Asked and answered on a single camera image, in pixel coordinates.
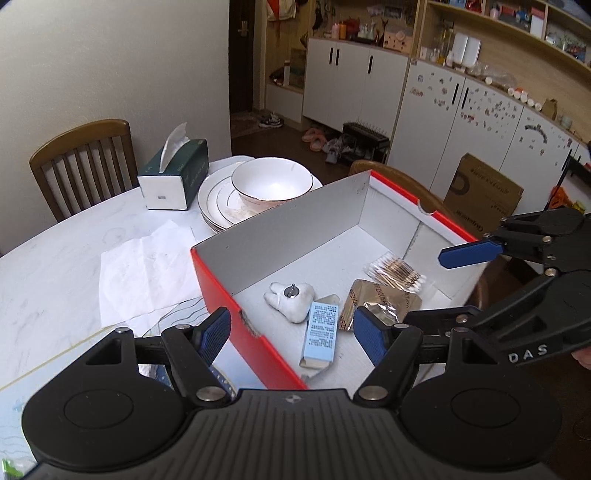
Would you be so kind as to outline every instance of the small box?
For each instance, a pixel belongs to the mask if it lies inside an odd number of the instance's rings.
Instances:
[[[339,306],[313,301],[308,312],[306,337],[301,350],[300,367],[323,369],[335,358]]]
[[[397,32],[384,33],[384,48],[410,54],[413,46],[413,29],[402,28]]]
[[[187,210],[209,170],[207,140],[189,140],[160,173],[162,147],[138,173],[148,210]]]
[[[499,226],[501,218],[513,214],[522,194],[519,185],[466,154],[443,203],[454,211],[468,232],[482,238]]]

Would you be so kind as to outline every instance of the plastic packaging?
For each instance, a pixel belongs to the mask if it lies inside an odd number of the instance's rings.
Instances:
[[[513,75],[480,61],[477,61],[472,68],[466,69],[466,73],[479,80],[485,80],[486,77],[490,77],[492,80],[492,86],[504,91],[507,91],[509,88],[517,87],[517,79],[513,77]]]

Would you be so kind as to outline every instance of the red box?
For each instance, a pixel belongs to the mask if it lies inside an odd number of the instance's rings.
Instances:
[[[344,300],[363,266],[392,251],[433,283],[423,308],[463,305],[485,265],[446,270],[442,248],[475,238],[376,172],[331,183],[196,245],[191,255],[208,311],[227,307],[230,341],[267,388],[347,388],[372,369],[352,332],[337,334],[335,362],[306,384],[298,362],[306,326],[280,320],[262,300],[271,281],[307,281]]]

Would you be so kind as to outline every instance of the sneaker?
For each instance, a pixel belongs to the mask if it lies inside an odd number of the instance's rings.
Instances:
[[[283,119],[279,118],[276,114],[272,113],[268,116],[261,118],[259,122],[261,128],[281,128],[283,127]]]

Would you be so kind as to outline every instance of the brown door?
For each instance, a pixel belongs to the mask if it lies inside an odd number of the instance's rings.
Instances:
[[[230,0],[228,33],[230,113],[252,110],[254,21],[255,0]]]

